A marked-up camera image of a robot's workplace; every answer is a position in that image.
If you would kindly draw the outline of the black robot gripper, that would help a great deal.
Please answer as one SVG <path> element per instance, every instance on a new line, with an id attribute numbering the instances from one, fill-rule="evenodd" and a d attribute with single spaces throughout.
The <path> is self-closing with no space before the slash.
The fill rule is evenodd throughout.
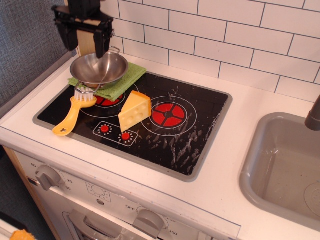
<path id="1" fill-rule="evenodd" d="M 101 12 L 99 0 L 69 0 L 68 5 L 54 5 L 55 25 L 65 48 L 77 48 L 77 31 L 93 33 L 96 57 L 102 58 L 109 51 L 113 37 L 113 18 Z"/>

